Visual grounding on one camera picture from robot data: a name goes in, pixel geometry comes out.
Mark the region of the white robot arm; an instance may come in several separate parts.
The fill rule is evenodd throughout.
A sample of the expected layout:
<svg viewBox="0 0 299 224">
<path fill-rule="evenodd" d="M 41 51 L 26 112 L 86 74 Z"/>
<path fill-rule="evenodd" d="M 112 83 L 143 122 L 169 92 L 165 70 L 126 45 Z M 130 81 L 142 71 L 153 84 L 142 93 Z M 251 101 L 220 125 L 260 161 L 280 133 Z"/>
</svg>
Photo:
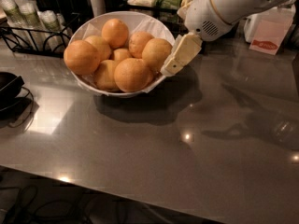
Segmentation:
<svg viewBox="0 0 299 224">
<path fill-rule="evenodd" d="M 161 73 L 171 77 L 184 68 L 201 50 L 204 41 L 214 41 L 232 30 L 243 18 L 264 12 L 289 0 L 192 0 L 178 10 L 188 29 L 176 38 Z"/>
</svg>

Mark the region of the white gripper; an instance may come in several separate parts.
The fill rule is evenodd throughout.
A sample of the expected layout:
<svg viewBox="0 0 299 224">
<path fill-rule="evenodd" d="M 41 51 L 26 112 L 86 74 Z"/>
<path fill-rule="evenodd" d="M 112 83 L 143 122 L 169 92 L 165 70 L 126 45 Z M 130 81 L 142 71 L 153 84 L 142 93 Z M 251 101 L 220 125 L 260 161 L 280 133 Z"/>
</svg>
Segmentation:
<svg viewBox="0 0 299 224">
<path fill-rule="evenodd" d="M 192 0 L 183 5 L 178 16 L 190 32 L 179 35 L 161 73 L 172 77 L 182 70 L 202 48 L 204 41 L 213 41 L 232 30 L 234 25 L 255 10 L 254 0 Z"/>
</svg>

